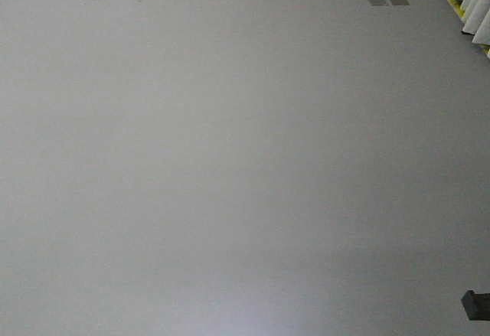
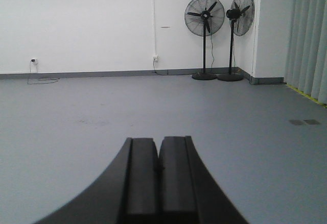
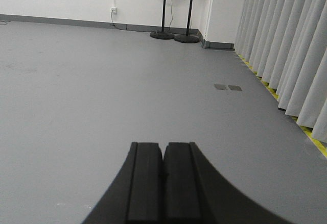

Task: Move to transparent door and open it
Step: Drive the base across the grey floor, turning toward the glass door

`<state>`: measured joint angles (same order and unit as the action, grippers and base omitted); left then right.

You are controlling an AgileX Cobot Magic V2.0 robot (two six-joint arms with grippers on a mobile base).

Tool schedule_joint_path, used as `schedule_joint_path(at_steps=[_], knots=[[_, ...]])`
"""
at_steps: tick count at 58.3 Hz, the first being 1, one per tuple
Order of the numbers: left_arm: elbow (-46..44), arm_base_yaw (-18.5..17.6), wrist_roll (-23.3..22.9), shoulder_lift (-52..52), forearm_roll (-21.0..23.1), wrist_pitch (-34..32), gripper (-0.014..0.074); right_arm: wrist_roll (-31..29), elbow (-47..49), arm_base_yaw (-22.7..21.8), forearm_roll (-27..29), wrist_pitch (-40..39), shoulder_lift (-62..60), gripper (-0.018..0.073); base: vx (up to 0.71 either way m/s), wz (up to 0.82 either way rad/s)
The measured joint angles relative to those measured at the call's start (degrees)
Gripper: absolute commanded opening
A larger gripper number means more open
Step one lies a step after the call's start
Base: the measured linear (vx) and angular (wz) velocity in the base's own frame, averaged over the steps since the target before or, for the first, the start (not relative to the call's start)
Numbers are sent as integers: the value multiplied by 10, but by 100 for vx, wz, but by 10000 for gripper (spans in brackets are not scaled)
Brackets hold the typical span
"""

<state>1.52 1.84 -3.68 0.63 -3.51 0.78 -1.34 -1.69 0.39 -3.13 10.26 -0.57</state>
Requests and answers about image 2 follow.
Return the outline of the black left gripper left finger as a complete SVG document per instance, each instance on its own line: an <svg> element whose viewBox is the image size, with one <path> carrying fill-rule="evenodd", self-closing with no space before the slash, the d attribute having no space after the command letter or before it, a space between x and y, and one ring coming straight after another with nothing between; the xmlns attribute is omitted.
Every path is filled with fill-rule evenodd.
<svg viewBox="0 0 327 224"><path fill-rule="evenodd" d="M157 223L157 160L153 139L127 138L92 184L38 223Z"/></svg>

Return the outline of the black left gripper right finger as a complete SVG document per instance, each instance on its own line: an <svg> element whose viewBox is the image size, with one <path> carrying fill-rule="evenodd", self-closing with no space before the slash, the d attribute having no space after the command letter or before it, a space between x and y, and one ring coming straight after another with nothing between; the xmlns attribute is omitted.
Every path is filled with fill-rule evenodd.
<svg viewBox="0 0 327 224"><path fill-rule="evenodd" d="M199 157L190 136L169 136L159 151L161 223L247 223Z"/></svg>

